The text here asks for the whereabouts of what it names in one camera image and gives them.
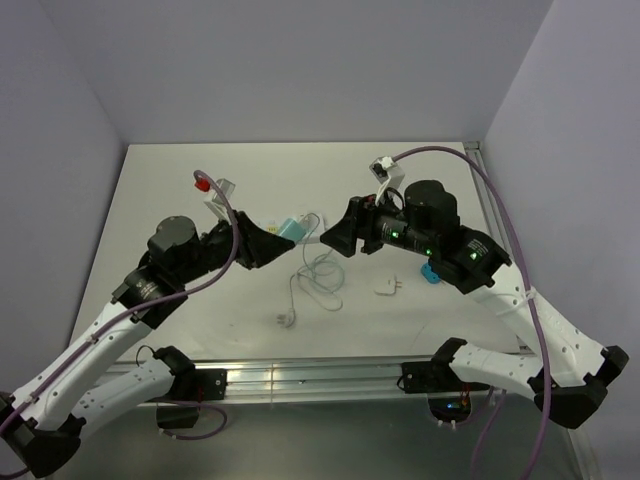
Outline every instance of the white wall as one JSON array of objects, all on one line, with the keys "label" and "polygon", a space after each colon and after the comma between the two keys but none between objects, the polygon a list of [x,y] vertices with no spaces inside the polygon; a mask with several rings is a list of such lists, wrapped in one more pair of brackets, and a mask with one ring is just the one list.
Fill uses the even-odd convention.
[{"label": "white wall", "polygon": [[588,422],[605,478],[640,471],[640,2],[557,0],[486,137],[534,280],[631,356]]},{"label": "white wall", "polygon": [[122,155],[38,2],[0,2],[1,390],[66,346]]},{"label": "white wall", "polygon": [[41,0],[130,143],[479,140],[551,0]]}]

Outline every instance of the white table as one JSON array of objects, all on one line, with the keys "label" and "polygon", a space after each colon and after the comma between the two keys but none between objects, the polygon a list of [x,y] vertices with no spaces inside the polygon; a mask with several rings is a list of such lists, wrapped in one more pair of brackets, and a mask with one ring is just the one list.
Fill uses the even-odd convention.
[{"label": "white table", "polygon": [[[236,184],[231,203],[254,221],[319,211],[335,224],[354,195],[374,192],[368,170],[377,157],[424,143],[309,143],[133,145],[91,270],[73,338],[84,331],[133,270],[156,225],[186,215],[199,231],[216,219],[193,187],[192,172]],[[460,143],[444,144],[464,151]],[[403,187],[438,179],[458,199],[464,224],[487,231],[469,167],[444,153],[402,162]],[[309,254],[326,247],[312,245]],[[384,247],[372,256],[338,257],[346,271],[340,291],[344,308],[329,313],[296,292],[298,321],[283,329],[276,315],[289,308],[289,277],[301,265],[301,248],[259,270],[235,265],[210,290],[192,296],[145,344],[175,345],[194,360],[326,358],[429,355],[457,336],[490,349],[517,352],[516,337],[482,307],[450,286],[428,284],[420,274],[424,257]],[[376,296],[371,278],[380,269],[404,284],[394,297]],[[122,360],[131,360],[135,348]]]}]

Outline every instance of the light blue object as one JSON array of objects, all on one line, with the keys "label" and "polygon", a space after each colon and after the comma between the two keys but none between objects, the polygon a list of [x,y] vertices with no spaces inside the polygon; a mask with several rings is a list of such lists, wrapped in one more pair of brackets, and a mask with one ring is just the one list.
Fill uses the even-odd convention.
[{"label": "light blue object", "polygon": [[438,276],[437,273],[434,273],[433,270],[431,270],[431,267],[429,266],[429,263],[425,263],[422,268],[420,269],[420,273],[422,273],[422,276],[424,278],[427,279],[427,282],[435,285],[437,283],[440,283],[440,277]]},{"label": "light blue object", "polygon": [[306,234],[307,231],[293,218],[287,218],[277,232],[279,237],[286,238],[295,243],[302,240]]}]

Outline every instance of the robotic arm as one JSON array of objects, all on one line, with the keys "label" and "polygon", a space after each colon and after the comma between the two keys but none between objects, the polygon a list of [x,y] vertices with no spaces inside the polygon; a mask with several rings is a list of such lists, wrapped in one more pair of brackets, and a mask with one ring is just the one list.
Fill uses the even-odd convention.
[{"label": "robotic arm", "polygon": [[540,343],[527,308],[533,298],[550,357],[549,418],[567,428],[580,426],[604,400],[607,386],[625,367],[627,354],[617,346],[603,347],[535,290],[525,291],[520,270],[509,255],[485,233],[461,225],[456,198],[440,182],[409,185],[403,207],[398,208],[390,193],[399,195],[395,189],[404,177],[400,167],[385,157],[370,168],[380,190],[351,198],[342,220],[320,237],[321,242],[346,257],[356,253],[358,240],[364,240],[360,251],[368,255],[391,245],[429,257],[429,265],[442,280],[491,310],[536,353],[535,357],[508,355],[451,338],[430,362],[417,368],[403,364],[404,390],[427,393],[434,382],[479,382],[529,398],[542,410]]},{"label": "robotic arm", "polygon": [[[89,329],[13,395],[0,394],[1,436],[37,478],[58,470],[81,440],[140,403],[154,398],[196,400],[195,366],[175,347],[159,349],[137,369],[92,387],[124,352],[187,300],[186,284],[223,268],[234,251],[233,260],[252,269],[295,246],[261,230],[244,212],[234,212],[240,237],[234,248],[233,226],[216,195],[223,190],[228,195],[233,185],[197,180],[201,190],[213,187],[205,204],[220,218],[217,225],[199,236],[187,217],[163,220],[138,267]],[[149,302],[155,304],[142,307]]]}]

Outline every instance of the gray floor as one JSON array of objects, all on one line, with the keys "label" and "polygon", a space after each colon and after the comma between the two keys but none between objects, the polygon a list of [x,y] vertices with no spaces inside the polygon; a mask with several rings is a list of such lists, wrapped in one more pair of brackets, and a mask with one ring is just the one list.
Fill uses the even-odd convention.
[{"label": "gray floor", "polygon": [[[225,409],[230,423],[219,436],[181,442],[159,436],[154,409],[139,408],[91,438],[54,479],[460,480],[485,420],[438,429],[424,398]],[[517,479],[539,420],[533,404],[510,396],[477,478]],[[194,432],[215,422],[201,419]],[[566,431],[553,425],[532,479],[579,478]]]}]

